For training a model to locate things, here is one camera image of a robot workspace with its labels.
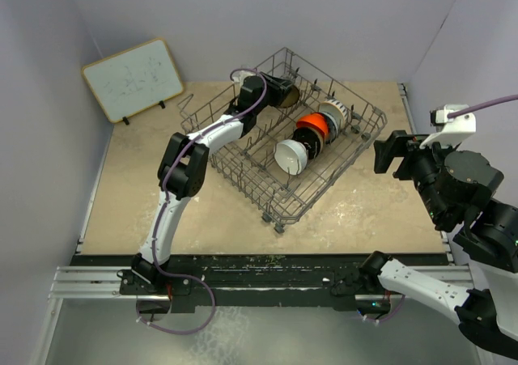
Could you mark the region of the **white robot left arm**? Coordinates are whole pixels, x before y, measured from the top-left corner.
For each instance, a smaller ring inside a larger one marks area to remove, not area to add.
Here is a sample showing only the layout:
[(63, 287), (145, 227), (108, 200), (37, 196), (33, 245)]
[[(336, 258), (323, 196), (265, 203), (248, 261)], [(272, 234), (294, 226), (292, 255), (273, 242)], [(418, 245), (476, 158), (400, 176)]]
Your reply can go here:
[(149, 234), (131, 265), (138, 285), (149, 294), (161, 292), (166, 277), (178, 276), (165, 271), (173, 237), (185, 207), (203, 186), (210, 156), (249, 133), (264, 108), (291, 104), (287, 99), (294, 94), (292, 80), (249, 69), (236, 69), (232, 73), (239, 74), (235, 81), (240, 91), (222, 116), (195, 133), (173, 134), (161, 159), (157, 171), (158, 208)]

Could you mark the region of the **grey wire dish rack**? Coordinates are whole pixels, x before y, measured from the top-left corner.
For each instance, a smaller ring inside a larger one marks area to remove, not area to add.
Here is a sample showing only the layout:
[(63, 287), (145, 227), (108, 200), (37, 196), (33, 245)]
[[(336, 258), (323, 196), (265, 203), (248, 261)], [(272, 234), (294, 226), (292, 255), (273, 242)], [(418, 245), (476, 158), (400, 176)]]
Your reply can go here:
[[(257, 70), (290, 79), (299, 88), (299, 101), (286, 109), (265, 108), (251, 132), (210, 157), (210, 164), (262, 212), (282, 233), (295, 224), (374, 142), (386, 126), (383, 111), (343, 83), (288, 48), (257, 65)], [(346, 109), (338, 137), (297, 176), (284, 172), (274, 160), (274, 148), (291, 138), (301, 117), (317, 112), (325, 101), (337, 100)]]

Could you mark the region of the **blue patterned bowl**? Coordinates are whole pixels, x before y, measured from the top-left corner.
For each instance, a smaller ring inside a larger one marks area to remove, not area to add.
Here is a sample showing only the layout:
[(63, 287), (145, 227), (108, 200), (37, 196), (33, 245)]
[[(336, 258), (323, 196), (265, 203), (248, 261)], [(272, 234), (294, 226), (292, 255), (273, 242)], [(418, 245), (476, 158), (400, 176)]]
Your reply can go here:
[(338, 136), (338, 124), (331, 114), (327, 112), (322, 112), (321, 115), (325, 118), (326, 125), (328, 126), (329, 131), (325, 143), (330, 144), (331, 142), (335, 141)]

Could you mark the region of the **black glossy bowl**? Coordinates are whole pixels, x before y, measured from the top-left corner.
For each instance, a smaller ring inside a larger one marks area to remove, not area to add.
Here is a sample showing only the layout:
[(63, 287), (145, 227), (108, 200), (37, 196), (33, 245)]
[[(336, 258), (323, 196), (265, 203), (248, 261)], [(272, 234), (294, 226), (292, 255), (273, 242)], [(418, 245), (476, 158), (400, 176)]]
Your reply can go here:
[(320, 133), (310, 127), (297, 128), (292, 135), (292, 139), (304, 145), (310, 160), (315, 159), (324, 146), (324, 139)]

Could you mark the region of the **brown glazed bowl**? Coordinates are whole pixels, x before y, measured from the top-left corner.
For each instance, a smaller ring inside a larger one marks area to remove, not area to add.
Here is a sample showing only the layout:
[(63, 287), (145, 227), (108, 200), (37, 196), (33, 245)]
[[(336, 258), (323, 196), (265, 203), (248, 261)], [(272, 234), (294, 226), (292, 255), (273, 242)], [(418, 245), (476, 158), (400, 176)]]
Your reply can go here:
[(299, 102), (300, 91), (299, 88), (293, 85), (287, 93), (284, 100), (280, 103), (278, 108), (290, 108)]

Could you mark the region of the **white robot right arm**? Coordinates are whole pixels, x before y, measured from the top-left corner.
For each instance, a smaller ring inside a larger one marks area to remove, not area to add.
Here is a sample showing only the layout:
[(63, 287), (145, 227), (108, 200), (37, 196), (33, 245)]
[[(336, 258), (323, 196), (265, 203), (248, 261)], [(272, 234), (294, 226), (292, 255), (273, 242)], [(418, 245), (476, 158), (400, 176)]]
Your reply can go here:
[(487, 287), (467, 289), (422, 274), (375, 251), (359, 268), (369, 293), (397, 292), (448, 317), (475, 346), (517, 357), (517, 208), (494, 198), (504, 175), (481, 154), (453, 143), (427, 143), (429, 135), (394, 130), (374, 143), (374, 171), (410, 180), (437, 231), (453, 240), (483, 272)]

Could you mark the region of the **white orange rimmed striped bowl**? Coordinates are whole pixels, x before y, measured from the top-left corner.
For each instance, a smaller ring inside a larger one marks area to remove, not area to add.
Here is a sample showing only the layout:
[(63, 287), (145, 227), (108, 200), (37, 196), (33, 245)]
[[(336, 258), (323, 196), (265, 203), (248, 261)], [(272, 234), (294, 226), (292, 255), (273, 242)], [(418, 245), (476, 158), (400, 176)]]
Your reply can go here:
[(337, 122), (339, 129), (344, 129), (349, 121), (348, 109), (339, 100), (331, 99), (321, 102), (318, 106), (318, 112), (325, 112), (331, 115)]

